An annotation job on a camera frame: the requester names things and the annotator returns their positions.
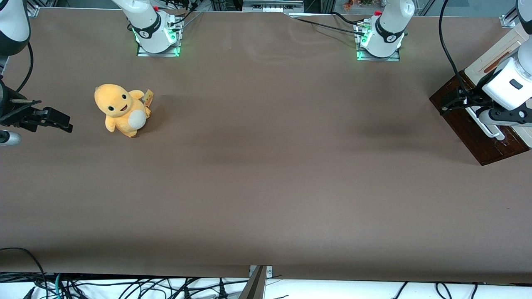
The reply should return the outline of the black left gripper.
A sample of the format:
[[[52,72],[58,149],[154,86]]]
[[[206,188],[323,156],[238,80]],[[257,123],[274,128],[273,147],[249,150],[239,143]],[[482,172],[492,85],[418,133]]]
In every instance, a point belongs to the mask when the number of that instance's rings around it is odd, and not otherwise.
[[[475,87],[468,89],[473,86],[473,83],[465,77],[463,80],[465,87],[456,87],[442,97],[441,104],[443,106],[440,108],[440,115],[446,115],[452,110],[462,110],[475,106],[486,109],[494,108],[494,100],[482,90],[482,87],[491,79],[491,76],[483,76]]]

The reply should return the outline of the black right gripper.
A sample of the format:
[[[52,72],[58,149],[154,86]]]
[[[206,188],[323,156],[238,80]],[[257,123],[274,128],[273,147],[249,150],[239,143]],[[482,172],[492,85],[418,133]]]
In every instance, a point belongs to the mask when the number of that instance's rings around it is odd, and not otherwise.
[[[35,115],[38,110],[34,105],[41,103],[40,100],[29,100],[20,93],[7,87],[3,81],[1,85],[0,116],[1,126],[20,127],[36,132],[38,126],[55,127],[67,133],[72,133],[74,125],[70,123],[70,117],[59,110],[45,107],[41,111],[41,118]]]

